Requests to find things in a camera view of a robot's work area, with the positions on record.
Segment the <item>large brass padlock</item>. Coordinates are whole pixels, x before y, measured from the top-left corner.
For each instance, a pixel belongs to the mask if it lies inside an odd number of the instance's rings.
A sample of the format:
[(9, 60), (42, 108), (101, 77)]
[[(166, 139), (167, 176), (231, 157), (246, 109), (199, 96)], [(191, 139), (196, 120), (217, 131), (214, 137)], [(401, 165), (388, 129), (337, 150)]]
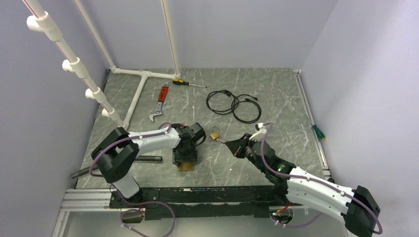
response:
[(192, 162), (181, 162), (178, 166), (178, 171), (193, 171), (194, 164)]

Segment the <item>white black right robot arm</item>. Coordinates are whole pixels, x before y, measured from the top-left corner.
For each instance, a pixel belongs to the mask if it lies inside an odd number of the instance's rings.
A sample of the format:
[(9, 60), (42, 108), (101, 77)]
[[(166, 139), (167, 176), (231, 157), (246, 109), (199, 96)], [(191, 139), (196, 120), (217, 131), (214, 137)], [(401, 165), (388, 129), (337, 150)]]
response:
[(278, 157), (267, 142), (251, 140), (250, 134), (225, 145), (234, 157), (246, 158), (274, 185), (272, 198), (278, 205), (290, 202), (315, 209), (358, 237), (382, 234), (380, 207), (367, 188), (344, 187), (314, 176)]

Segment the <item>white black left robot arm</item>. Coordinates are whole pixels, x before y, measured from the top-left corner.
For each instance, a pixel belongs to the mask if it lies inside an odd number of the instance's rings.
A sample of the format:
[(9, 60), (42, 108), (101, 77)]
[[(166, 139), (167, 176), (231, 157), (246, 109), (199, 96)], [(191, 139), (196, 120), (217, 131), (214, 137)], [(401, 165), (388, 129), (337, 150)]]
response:
[(171, 149), (172, 163), (178, 168), (187, 163), (193, 165), (198, 160), (197, 147), (206, 137), (197, 122), (191, 126), (165, 122), (157, 130), (146, 132), (127, 132), (118, 127), (93, 150), (92, 165), (122, 194), (127, 206), (136, 207), (142, 201), (142, 191), (129, 173), (134, 160), (149, 152)]

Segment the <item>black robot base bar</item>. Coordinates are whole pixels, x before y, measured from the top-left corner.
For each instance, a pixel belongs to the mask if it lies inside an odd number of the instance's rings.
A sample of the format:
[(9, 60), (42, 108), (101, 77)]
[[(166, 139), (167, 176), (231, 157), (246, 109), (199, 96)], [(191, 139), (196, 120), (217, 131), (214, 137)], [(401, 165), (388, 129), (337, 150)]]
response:
[(267, 218), (289, 201), (274, 186), (142, 188), (124, 202), (113, 191), (111, 209), (145, 209), (146, 220), (163, 218), (252, 216)]

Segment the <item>small brass padlock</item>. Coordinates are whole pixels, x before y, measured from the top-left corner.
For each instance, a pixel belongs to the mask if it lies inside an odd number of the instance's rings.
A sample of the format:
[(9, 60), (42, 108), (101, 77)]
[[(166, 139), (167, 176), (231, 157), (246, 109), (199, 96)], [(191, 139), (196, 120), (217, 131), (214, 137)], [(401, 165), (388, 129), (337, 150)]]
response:
[(210, 134), (212, 140), (219, 142), (220, 141), (220, 134), (219, 128), (217, 126), (212, 127), (212, 133)]

